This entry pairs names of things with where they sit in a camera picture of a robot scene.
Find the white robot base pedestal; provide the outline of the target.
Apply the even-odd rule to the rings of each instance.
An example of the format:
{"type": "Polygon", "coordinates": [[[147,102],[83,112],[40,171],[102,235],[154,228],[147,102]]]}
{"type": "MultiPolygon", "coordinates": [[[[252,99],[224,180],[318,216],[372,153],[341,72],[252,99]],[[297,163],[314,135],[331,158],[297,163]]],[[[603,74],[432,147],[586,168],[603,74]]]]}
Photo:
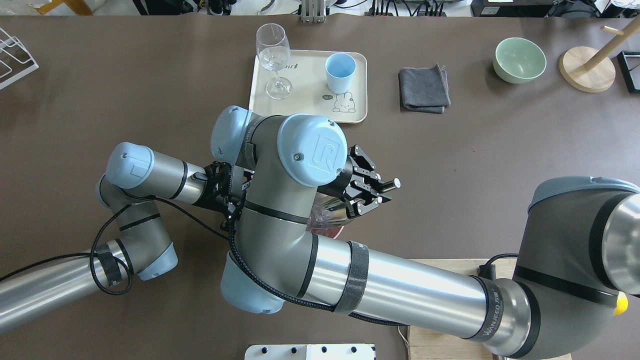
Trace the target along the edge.
{"type": "Polygon", "coordinates": [[[256,344],[247,348],[245,360],[375,360],[374,344],[256,344]]]}

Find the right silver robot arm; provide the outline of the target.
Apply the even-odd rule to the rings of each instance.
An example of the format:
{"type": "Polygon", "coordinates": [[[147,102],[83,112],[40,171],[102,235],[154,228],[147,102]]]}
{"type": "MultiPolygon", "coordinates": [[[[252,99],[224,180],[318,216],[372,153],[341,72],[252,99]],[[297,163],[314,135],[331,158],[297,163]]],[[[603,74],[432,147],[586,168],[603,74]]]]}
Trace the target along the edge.
{"type": "Polygon", "coordinates": [[[232,105],[211,152],[254,171],[222,275],[222,296],[252,313],[306,299],[344,316],[418,326],[541,360],[580,349],[639,296],[639,187],[606,177],[540,184],[512,279],[489,280],[306,231],[318,187],[347,160],[342,129],[324,116],[260,116],[232,105]]]}

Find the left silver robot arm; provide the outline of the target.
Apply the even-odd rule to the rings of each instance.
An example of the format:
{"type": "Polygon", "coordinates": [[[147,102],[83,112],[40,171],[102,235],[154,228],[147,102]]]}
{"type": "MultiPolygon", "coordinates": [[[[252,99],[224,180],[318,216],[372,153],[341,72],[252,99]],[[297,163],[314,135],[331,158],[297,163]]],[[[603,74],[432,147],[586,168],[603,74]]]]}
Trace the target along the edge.
{"type": "Polygon", "coordinates": [[[39,260],[1,278],[1,331],[7,332],[83,297],[121,296],[133,278],[153,280],[178,265],[158,203],[229,216],[253,171],[214,161],[206,167],[148,146],[118,144],[96,197],[110,210],[88,249],[39,260]]]}

